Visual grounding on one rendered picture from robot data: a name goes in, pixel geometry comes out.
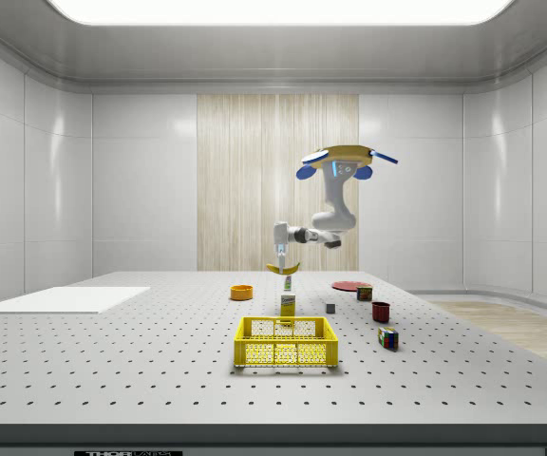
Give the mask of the red plate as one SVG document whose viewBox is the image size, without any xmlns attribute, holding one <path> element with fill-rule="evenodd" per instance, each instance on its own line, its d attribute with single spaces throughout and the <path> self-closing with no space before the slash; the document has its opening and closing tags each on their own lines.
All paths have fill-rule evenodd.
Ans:
<svg viewBox="0 0 547 456">
<path fill-rule="evenodd" d="M 371 284 L 361 281 L 335 281 L 331 287 L 338 291 L 354 293 L 360 287 L 371 287 Z"/>
</svg>

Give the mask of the yellow basket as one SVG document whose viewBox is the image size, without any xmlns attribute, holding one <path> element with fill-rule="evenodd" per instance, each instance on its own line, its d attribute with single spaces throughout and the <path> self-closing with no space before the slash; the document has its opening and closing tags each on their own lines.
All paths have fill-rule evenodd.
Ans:
<svg viewBox="0 0 547 456">
<path fill-rule="evenodd" d="M 336 366 L 338 338 L 323 316 L 244 316 L 234 339 L 236 366 Z"/>
</svg>

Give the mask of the drone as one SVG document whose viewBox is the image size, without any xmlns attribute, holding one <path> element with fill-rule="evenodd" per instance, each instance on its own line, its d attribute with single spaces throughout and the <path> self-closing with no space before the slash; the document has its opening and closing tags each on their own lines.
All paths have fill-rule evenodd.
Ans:
<svg viewBox="0 0 547 456">
<path fill-rule="evenodd" d="M 317 169 L 323 167 L 325 162 L 333 162 L 332 174 L 339 177 L 343 174 L 344 168 L 341 162 L 354 162 L 357 164 L 355 171 L 347 169 L 348 173 L 357 180 L 367 180 L 372 176 L 372 169 L 369 165 L 373 158 L 379 158 L 397 164 L 398 161 L 376 150 L 362 145 L 335 145 L 320 149 L 305 156 L 302 159 L 303 166 L 296 172 L 299 180 L 310 178 Z"/>
</svg>

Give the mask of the white board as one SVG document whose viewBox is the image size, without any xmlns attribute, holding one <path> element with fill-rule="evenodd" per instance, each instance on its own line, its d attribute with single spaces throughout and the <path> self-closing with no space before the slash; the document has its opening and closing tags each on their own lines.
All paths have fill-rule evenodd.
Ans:
<svg viewBox="0 0 547 456">
<path fill-rule="evenodd" d="M 100 314 L 149 287 L 53 287 L 0 301 L 0 314 Z"/>
</svg>

